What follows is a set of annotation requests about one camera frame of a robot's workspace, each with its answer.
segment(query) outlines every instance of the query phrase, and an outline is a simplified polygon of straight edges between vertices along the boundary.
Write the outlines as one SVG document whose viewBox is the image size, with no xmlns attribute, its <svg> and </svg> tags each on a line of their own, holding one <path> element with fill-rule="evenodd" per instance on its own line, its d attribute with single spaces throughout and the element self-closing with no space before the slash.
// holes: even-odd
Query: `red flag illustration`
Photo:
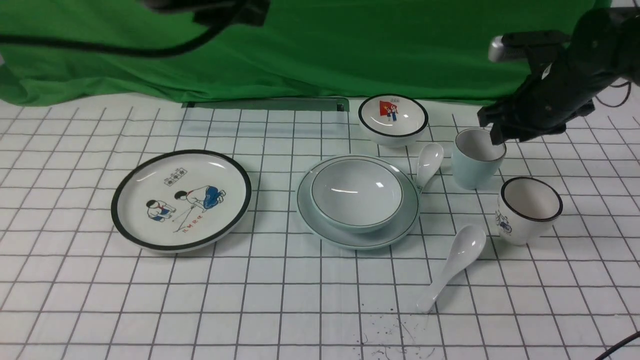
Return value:
<svg viewBox="0 0 640 360">
<path fill-rule="evenodd" d="M 391 102 L 380 101 L 380 116 L 387 116 L 391 113 L 391 109 L 394 107 Z"/>
</svg>

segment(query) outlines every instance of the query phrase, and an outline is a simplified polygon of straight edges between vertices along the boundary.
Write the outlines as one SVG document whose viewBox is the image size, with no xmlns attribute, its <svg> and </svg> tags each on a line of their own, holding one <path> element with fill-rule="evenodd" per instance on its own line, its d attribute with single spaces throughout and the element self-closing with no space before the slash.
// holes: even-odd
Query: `ceramic spoon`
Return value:
<svg viewBox="0 0 640 360">
<path fill-rule="evenodd" d="M 456 234 L 451 251 L 442 272 L 427 288 L 427 292 L 418 300 L 421 313 L 431 311 L 433 304 L 444 287 L 456 274 L 466 269 L 480 256 L 486 244 L 486 235 L 478 225 L 467 225 Z"/>
<path fill-rule="evenodd" d="M 429 180 L 438 172 L 443 155 L 444 149 L 439 143 L 428 143 L 422 148 L 418 156 L 418 176 L 415 180 L 418 191 L 422 192 Z"/>
</svg>

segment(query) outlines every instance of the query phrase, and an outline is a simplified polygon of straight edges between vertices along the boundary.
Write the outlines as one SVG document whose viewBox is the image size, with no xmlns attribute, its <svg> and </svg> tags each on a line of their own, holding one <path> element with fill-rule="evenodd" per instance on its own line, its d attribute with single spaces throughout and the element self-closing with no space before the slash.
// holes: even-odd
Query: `white plate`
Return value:
<svg viewBox="0 0 640 360">
<path fill-rule="evenodd" d="M 389 168 L 400 181 L 403 193 L 405 194 L 404 201 L 394 218 L 377 231 L 354 234 L 337 229 L 331 226 L 313 205 L 311 200 L 311 184 L 313 183 L 314 176 L 329 164 L 346 159 L 374 161 Z M 298 213 L 309 230 L 324 241 L 328 241 L 338 247 L 354 250 L 372 250 L 386 247 L 406 236 L 411 229 L 413 229 L 420 215 L 419 201 L 419 194 L 412 181 L 398 168 L 378 158 L 354 155 L 338 156 L 314 165 L 309 172 L 305 174 L 302 181 L 300 181 L 297 194 Z"/>
<path fill-rule="evenodd" d="M 127 175 L 111 201 L 111 218 L 140 247 L 185 252 L 231 231 L 250 199 L 251 182 L 240 164 L 217 152 L 183 150 Z"/>
</svg>

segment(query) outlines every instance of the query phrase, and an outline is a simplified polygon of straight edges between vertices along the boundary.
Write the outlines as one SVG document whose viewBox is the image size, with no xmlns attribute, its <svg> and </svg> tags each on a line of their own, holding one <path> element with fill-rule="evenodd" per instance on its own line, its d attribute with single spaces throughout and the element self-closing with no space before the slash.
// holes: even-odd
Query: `spoon handle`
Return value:
<svg viewBox="0 0 640 360">
<path fill-rule="evenodd" d="M 433 308 L 433 304 L 438 300 L 438 296 L 442 292 L 442 290 L 447 286 L 450 279 L 446 279 L 440 274 L 438 279 L 429 285 L 425 294 L 418 300 L 416 306 L 418 307 L 418 311 L 421 313 L 430 313 L 431 308 Z"/>
</svg>

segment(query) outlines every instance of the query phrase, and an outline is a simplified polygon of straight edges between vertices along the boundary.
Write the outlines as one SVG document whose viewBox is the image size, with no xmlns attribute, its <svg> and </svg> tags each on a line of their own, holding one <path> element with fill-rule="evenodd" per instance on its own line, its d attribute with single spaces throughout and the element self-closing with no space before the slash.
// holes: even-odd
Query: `grid pattern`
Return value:
<svg viewBox="0 0 640 360">
<path fill-rule="evenodd" d="M 451 142 L 477 108 L 422 103 L 429 132 L 402 149 L 368 141 L 356 113 L 0 104 L 0 359 L 575 360 L 636 331 L 639 104 L 509 143 L 490 185 L 470 192 L 452 180 Z M 295 190 L 323 157 L 369 154 L 415 175 L 428 141 L 445 159 L 403 241 L 354 252 L 301 224 Z M 139 163 L 179 149 L 231 155 L 255 191 L 225 239 L 158 256 L 115 231 L 109 203 Z M 564 214 L 512 247 L 493 212 L 501 184 L 522 175 L 552 185 Z M 468 223 L 490 234 L 487 248 L 434 312 L 416 313 Z"/>
</svg>

